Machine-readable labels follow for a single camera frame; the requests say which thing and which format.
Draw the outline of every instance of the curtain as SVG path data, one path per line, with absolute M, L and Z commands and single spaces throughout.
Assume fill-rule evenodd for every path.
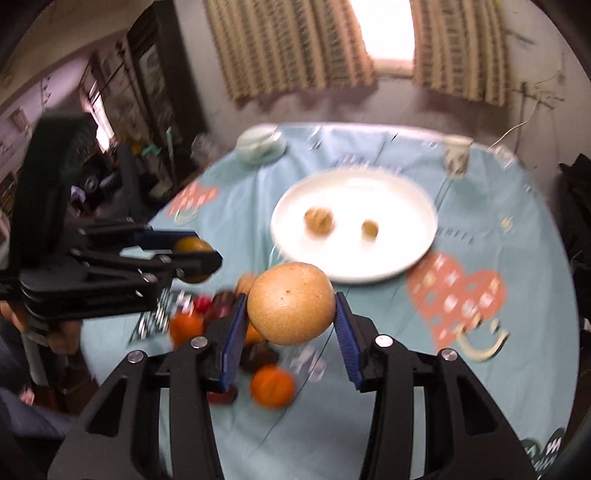
M 417 85 L 504 106 L 511 86 L 497 0 L 410 0 Z
M 204 1 L 234 100 L 376 81 L 349 0 Z

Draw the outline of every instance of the yellow fruit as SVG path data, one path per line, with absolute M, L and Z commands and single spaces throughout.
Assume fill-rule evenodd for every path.
M 173 252 L 192 253 L 192 252 L 213 252 L 213 248 L 207 242 L 204 242 L 196 236 L 186 236 L 174 244 Z M 211 275 L 188 275 L 181 278 L 185 283 L 203 283 Z
M 236 290 L 234 290 L 234 295 L 239 295 L 241 293 L 248 295 L 251 292 L 251 288 L 255 283 L 257 275 L 254 273 L 245 273 L 238 279 L 236 283 Z
M 366 237 L 375 239 L 378 236 L 379 227 L 373 220 L 366 220 L 361 225 L 361 231 Z
M 248 324 L 248 330 L 246 330 L 246 337 L 244 339 L 244 345 L 252 345 L 257 342 L 264 342 L 265 338 L 256 331 L 256 328 L 252 324 Z
M 323 333 L 335 319 L 335 293 L 326 274 L 299 262 L 278 265 L 257 278 L 248 296 L 253 327 L 278 345 L 297 345 Z

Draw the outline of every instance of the round table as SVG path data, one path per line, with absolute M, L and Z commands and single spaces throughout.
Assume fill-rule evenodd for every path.
M 531 176 L 514 158 L 474 145 L 466 175 L 449 179 L 441 135 L 431 131 L 349 124 L 292 124 L 281 130 L 288 150 L 280 160 L 249 166 L 230 153 L 185 190 L 185 196 L 207 199 L 197 215 L 173 200 L 153 219 L 154 228 L 194 229 L 224 259 L 198 288 L 179 281 L 175 286 L 213 293 L 232 288 L 244 272 L 261 273 L 281 262 L 269 234 L 271 214 L 285 191 L 308 175 L 354 163 L 408 176 L 431 195 L 439 212 L 430 253 L 410 273 L 379 284 L 335 285 L 335 290 L 346 294 L 354 313 L 371 318 L 379 332 L 411 350 L 457 349 L 543 473 L 570 417 L 579 337 L 569 266 Z M 468 300 L 457 305 L 458 298 Z M 484 323 L 458 342 L 455 327 L 476 311 L 484 313 Z M 129 345 L 137 318 L 84 322 L 82 348 L 99 382 L 131 350 L 156 355 L 171 349 L 166 336 Z M 493 358 L 472 360 L 496 342 L 495 319 L 509 338 Z M 225 478 L 357 479 L 374 395 L 358 393 L 348 381 L 332 328 L 306 345 L 282 348 L 281 357 L 299 387 L 289 408 L 258 407 L 245 374 L 237 379 L 236 403 L 212 408 Z M 413 478 L 422 474 L 424 457 L 419 391 L 415 410 Z M 168 461 L 165 393 L 161 411 Z

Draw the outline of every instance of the light blue tablecloth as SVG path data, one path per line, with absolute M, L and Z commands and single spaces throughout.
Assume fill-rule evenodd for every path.
M 530 175 L 516 163 L 505 168 L 492 152 L 473 146 L 467 175 L 450 180 L 444 174 L 443 146 L 431 134 L 400 131 L 394 138 L 396 127 L 343 124 L 326 125 L 310 138 L 313 127 L 283 126 L 288 151 L 272 164 L 248 166 L 230 153 L 198 179 L 201 187 L 215 187 L 219 193 L 194 220 L 175 227 L 174 217 L 165 209 L 152 225 L 194 229 L 222 254 L 223 267 L 199 286 L 201 291 L 214 292 L 233 288 L 244 272 L 260 273 L 281 261 L 269 234 L 271 214 L 285 191 L 306 176 L 333 168 L 344 155 L 357 155 L 375 167 L 413 179 L 432 196 L 439 211 L 440 229 L 432 252 L 455 262 L 465 277 L 493 272 L 505 289 L 494 317 L 511 336 L 496 357 L 467 362 L 543 471 L 550 459 L 547 442 L 560 438 L 569 420 L 579 344 L 566 257 Z M 317 140 L 319 148 L 311 150 Z M 355 313 L 373 319 L 380 332 L 409 349 L 435 353 L 441 340 L 430 329 L 438 320 L 417 311 L 407 280 L 401 275 L 379 284 L 336 289 L 346 293 Z M 137 316 L 127 316 L 84 323 L 83 352 L 99 382 L 128 351 L 140 348 L 155 355 L 170 350 L 170 341 L 162 336 L 128 346 L 136 321 Z M 474 347 L 494 344 L 489 323 L 467 334 Z M 457 342 L 451 346 L 463 353 Z M 357 393 L 348 381 L 332 329 L 306 346 L 284 348 L 281 353 L 284 366 L 297 371 L 300 387 L 288 409 L 269 411 L 255 405 L 248 391 L 249 377 L 242 374 L 237 402 L 212 408 L 226 478 L 358 478 L 374 396 Z M 418 395 L 418 411 L 421 402 Z M 166 421 L 162 427 L 166 432 Z M 421 473 L 424 456 L 420 416 L 416 430 L 415 476 Z

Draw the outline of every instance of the screw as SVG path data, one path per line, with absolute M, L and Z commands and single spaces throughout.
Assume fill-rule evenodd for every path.
M 156 278 L 156 275 L 153 275 L 151 273 L 146 273 L 143 276 L 143 279 L 148 283 L 156 283 L 158 281 L 158 279 Z
M 390 337 L 390 335 L 378 335 L 375 338 L 375 343 L 377 343 L 380 347 L 386 348 L 391 346 L 394 343 L 394 340 L 392 337 Z
M 455 350 L 452 350 L 451 348 L 443 349 L 441 351 L 441 356 L 444 360 L 447 360 L 448 362 L 453 362 L 454 360 L 457 360 L 457 352 Z
M 144 353 L 142 350 L 134 350 L 127 355 L 127 361 L 130 364 L 136 364 L 144 359 Z
M 207 346 L 207 339 L 205 337 L 195 337 L 191 339 L 191 346 L 193 348 L 204 348 Z

